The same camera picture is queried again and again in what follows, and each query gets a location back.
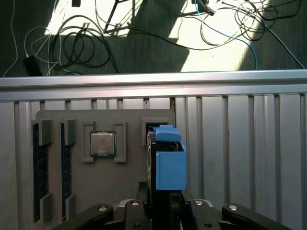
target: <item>cpu processor chip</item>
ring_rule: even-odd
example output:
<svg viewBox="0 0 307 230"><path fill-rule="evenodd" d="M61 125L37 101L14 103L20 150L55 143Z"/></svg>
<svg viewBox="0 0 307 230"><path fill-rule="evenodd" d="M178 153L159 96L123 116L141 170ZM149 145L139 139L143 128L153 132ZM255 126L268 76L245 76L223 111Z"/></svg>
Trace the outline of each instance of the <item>cpu processor chip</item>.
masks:
<svg viewBox="0 0 307 230"><path fill-rule="evenodd" d="M91 132L91 155L93 157L115 157L115 131Z"/></svg>

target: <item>gray carpet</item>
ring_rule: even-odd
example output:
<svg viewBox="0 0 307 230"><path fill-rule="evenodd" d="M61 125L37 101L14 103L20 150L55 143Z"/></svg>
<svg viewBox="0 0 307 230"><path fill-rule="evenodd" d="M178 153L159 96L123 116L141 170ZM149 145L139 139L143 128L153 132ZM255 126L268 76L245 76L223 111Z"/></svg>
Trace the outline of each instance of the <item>gray carpet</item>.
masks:
<svg viewBox="0 0 307 230"><path fill-rule="evenodd" d="M14 31L17 40L19 58L17 64L7 76L27 76L22 60L24 54L24 37L26 33L36 26L48 26L51 16L53 1L42 0L15 0L16 14L14 18ZM287 2L287 0L271 0L271 4ZM113 0L97 0L98 10L104 19L107 19L113 6ZM66 0L59 0L58 7L65 5ZM298 2L285 7L279 7L279 15L291 14L296 11ZM200 36L200 22L191 17L178 17L181 12L194 12L195 6L185 0L129 0L121 3L116 10L112 23L118 23L127 18L123 25L130 24L159 36L168 38L172 42L195 47L209 48ZM72 8L68 3L66 18L76 14L86 15L95 20L94 0L82 0L81 8ZM0 1L1 30L0 37L0 75L13 63L15 50L10 30L12 16L12 0ZM234 20L234 11L219 10L214 16L209 16L206 22L224 33L231 34L237 30ZM290 19L277 21L272 29L288 45L301 63L307 66L307 1L303 0L299 14ZM30 44L44 34L44 30L36 30L30 34L26 43L27 50ZM204 34L210 41L217 43L225 41L225 37L204 28ZM155 72L181 72L181 71L224 71L224 70L253 70L254 58L248 47L239 41L233 41L225 46L208 50L195 51L159 40L155 37L134 34L132 31L120 31L119 35L106 35L118 69L121 73L155 73ZM67 40L67 47L73 43L73 37ZM258 55L259 69L299 69L286 50L270 34L251 42ZM89 55L91 45L86 44L85 56ZM96 54L91 63L101 63L107 54L105 48L99 43ZM43 48L40 56L47 58L47 48ZM46 63L39 62L41 69L46 74ZM84 66L72 66L69 70L79 71L83 74L109 74L114 73L110 63L106 66L91 69ZM52 75L64 74L63 71L53 71Z"/></svg>

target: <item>blue cable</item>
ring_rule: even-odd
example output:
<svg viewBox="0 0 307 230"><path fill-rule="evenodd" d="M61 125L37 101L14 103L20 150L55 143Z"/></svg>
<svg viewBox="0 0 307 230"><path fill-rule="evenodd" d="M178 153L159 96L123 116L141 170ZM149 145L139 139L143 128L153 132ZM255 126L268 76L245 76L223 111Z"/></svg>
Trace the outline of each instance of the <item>blue cable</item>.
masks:
<svg viewBox="0 0 307 230"><path fill-rule="evenodd" d="M222 32L220 32L220 31L218 31L218 30L216 30L216 29L213 29L212 27L210 27L209 25L207 25L207 24L205 23L205 21L202 19L201 13L200 13L200 11L198 10L197 0L194 0L194 1L195 1L195 7L196 7L197 14L198 14L198 16L200 17L202 23L204 23L204 25L206 25L206 26L209 27L210 29L212 29L212 30L214 30L214 31L216 31L216 32L218 32L218 33L220 33L221 35L224 35L224 36L226 36L226 37L231 38L231 36L228 36L228 35L226 35L226 34L223 34ZM238 41L241 41L241 42L244 42L244 43L250 48L250 50L253 52L254 59L255 59L255 70L257 70L257 68L258 68L258 59L257 59L257 54L256 54L256 51L254 50L254 48L251 46L251 44L249 44L248 42L246 42L246 41L244 41L244 40L241 40L241 39L239 39L239 38L234 38L234 39L236 39L236 40L238 40Z"/></svg>

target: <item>power adapter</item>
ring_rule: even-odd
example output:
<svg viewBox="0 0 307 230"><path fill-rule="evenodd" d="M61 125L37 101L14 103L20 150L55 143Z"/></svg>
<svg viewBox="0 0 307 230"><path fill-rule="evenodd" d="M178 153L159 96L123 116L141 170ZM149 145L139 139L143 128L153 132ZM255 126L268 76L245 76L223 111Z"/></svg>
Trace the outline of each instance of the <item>power adapter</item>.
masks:
<svg viewBox="0 0 307 230"><path fill-rule="evenodd" d="M24 67L28 72L29 77L42 77L42 71L34 56L27 57L23 60Z"/></svg>

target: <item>aluminum rail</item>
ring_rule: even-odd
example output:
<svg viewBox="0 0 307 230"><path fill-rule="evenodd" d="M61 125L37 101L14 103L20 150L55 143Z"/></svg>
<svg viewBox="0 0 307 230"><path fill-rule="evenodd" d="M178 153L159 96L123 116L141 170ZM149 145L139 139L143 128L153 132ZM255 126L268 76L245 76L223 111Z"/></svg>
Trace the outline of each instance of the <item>aluminum rail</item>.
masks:
<svg viewBox="0 0 307 230"><path fill-rule="evenodd" d="M0 101L306 93L307 70L0 79Z"/></svg>

